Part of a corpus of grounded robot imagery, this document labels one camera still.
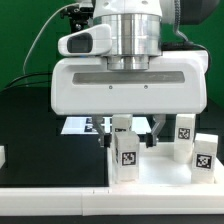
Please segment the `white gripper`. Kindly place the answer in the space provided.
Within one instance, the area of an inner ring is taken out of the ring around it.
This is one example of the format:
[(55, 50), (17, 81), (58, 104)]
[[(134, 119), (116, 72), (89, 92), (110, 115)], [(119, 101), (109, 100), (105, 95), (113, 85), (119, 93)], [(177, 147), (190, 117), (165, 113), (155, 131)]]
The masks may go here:
[(147, 117), (149, 148), (157, 145), (165, 114), (197, 114), (206, 107), (206, 51), (165, 51), (151, 58), (147, 69), (112, 71), (104, 56), (111, 49), (112, 31), (106, 24), (60, 38), (63, 59), (54, 67), (51, 84), (55, 113), (93, 115), (101, 147), (111, 143), (101, 115), (155, 114)]

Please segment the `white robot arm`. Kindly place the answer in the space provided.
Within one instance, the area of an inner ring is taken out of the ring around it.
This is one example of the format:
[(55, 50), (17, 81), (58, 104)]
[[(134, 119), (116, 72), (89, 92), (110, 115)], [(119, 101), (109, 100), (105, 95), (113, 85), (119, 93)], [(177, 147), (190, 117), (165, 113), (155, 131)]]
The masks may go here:
[(58, 42), (51, 107), (59, 115), (90, 115), (100, 144), (109, 145), (105, 115), (149, 114), (155, 125), (146, 136), (153, 146), (169, 114), (199, 114), (207, 105), (206, 48), (182, 37), (164, 43), (161, 28), (196, 25), (220, 0), (84, 0), (92, 27)]

